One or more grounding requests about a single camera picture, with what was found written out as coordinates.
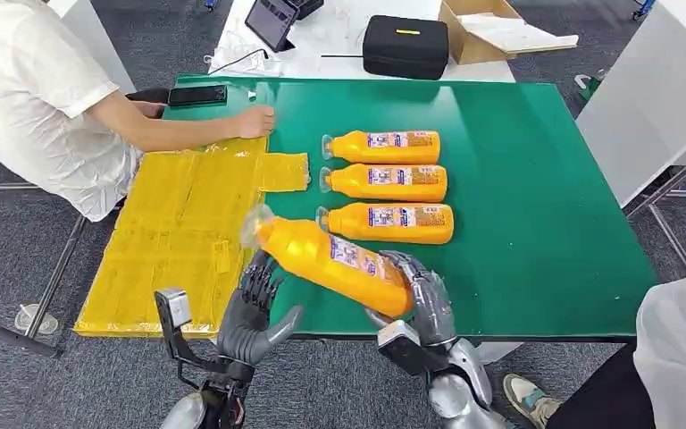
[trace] yellow flattened box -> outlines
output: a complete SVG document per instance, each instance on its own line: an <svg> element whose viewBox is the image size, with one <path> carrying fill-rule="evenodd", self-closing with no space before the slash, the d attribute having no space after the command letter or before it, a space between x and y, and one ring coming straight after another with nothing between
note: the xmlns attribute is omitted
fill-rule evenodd
<svg viewBox="0 0 686 429"><path fill-rule="evenodd" d="M266 154L267 139L234 139L205 152L145 155L104 252L75 332L161 335L154 291L189 297L190 338L213 336L251 250L240 225L263 191L305 189L306 154Z"/></svg>

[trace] cable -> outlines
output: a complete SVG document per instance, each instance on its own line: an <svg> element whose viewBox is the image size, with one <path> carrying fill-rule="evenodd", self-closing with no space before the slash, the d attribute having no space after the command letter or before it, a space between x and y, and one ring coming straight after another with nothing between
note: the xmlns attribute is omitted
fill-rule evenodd
<svg viewBox="0 0 686 429"><path fill-rule="evenodd" d="M231 65L233 65L233 64L235 64L235 63L240 63L241 61L245 60L245 59L248 58L249 56L251 56L251 55L253 55L253 54L256 54L256 53L258 53L258 52L261 52L261 53L264 54L264 59L265 59L265 60L269 60L269 59L270 59L270 56L269 56L269 54L267 54L266 49L263 49L263 48L260 47L259 49L256 49L256 50L254 50L254 51L249 52L248 54L245 54L245 55L241 56L239 59L233 61L232 63L226 63L226 64L224 64L223 66L220 66L218 69L214 69L213 71L208 72L207 75L212 75L212 74L214 74L214 73L216 73L216 72L218 72L218 71L224 69L225 67L230 67Z"/></svg>
<svg viewBox="0 0 686 429"><path fill-rule="evenodd" d="M363 58L362 55L320 55L320 58Z"/></svg>

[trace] open box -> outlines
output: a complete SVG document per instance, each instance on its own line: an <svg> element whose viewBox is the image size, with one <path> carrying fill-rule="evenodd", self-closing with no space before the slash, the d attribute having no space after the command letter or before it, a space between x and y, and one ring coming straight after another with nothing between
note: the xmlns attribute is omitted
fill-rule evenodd
<svg viewBox="0 0 686 429"><path fill-rule="evenodd" d="M459 64L485 63L488 61L505 61L515 58L517 54L564 49L573 46L561 46L545 49L524 49L504 51L489 42L467 31L459 20L461 15L476 13L493 13L501 18L521 19L506 0L443 0L438 19L448 25L448 43L451 56Z"/></svg>

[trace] gray carpet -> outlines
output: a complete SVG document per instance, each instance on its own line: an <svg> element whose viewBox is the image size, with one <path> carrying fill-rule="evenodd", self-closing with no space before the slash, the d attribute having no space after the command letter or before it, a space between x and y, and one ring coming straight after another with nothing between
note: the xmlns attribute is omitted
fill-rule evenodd
<svg viewBox="0 0 686 429"><path fill-rule="evenodd" d="M632 21L638 7L630 0L510 0L524 19L545 31L577 34L575 49L520 55L509 61L520 82L556 83L572 116L585 106L574 76L591 75L614 65L640 24Z"/></svg>
<svg viewBox="0 0 686 429"><path fill-rule="evenodd" d="M520 81L554 81L573 114L579 112L572 77L610 66L637 25L634 6L606 0L513 2L528 21L556 34L575 32L581 47L513 60ZM202 72L230 7L207 13L200 1L94 0L133 82L170 86L178 72ZM0 181L16 181L0 166ZM686 202L661 205L686 244ZM0 324L12 326L17 306L35 301L48 280L75 214L41 192L0 193ZM46 339L66 349L59 360L0 344L0 428L152 428L188 391L156 340L93 339L69 330L92 282L112 220L83 232L50 313L63 323ZM686 273L651 219L633 225L662 280ZM525 344L489 366L496 406L530 427L501 397L506 372L529 376L559 398L571 395L618 346ZM199 342L197 349L211 351ZM248 428L424 428L439 421L426 405L422 383L401 374L369 341L289 341L263 363L247 404Z"/></svg>

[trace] tablet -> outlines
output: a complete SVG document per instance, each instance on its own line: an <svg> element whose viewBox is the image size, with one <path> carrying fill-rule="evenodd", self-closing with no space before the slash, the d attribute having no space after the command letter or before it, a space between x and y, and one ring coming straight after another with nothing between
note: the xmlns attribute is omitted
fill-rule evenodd
<svg viewBox="0 0 686 429"><path fill-rule="evenodd" d="M274 52L288 50L285 39L298 17L298 8L286 0L255 0L246 25Z"/></svg>

